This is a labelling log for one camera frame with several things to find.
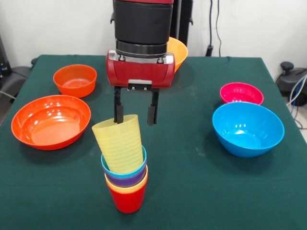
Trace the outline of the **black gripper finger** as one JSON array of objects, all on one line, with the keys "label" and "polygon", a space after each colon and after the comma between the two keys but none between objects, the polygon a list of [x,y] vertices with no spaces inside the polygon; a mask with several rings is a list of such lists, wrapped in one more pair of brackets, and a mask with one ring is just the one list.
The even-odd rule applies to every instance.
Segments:
[{"label": "black gripper finger", "polygon": [[157,110],[159,100],[159,89],[151,89],[152,102],[148,108],[147,124],[153,126],[157,123]]},{"label": "black gripper finger", "polygon": [[121,87],[114,87],[114,122],[120,124],[123,122],[123,106],[121,104]]}]

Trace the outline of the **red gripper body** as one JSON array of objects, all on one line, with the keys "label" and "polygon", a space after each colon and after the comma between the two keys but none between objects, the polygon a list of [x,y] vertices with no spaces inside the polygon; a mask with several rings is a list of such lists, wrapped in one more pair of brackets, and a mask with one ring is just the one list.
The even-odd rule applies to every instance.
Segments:
[{"label": "red gripper body", "polygon": [[146,84],[152,88],[169,88],[175,74],[175,58],[166,56],[164,63],[139,63],[119,61],[106,57],[106,71],[112,86],[128,87],[129,84]]}]

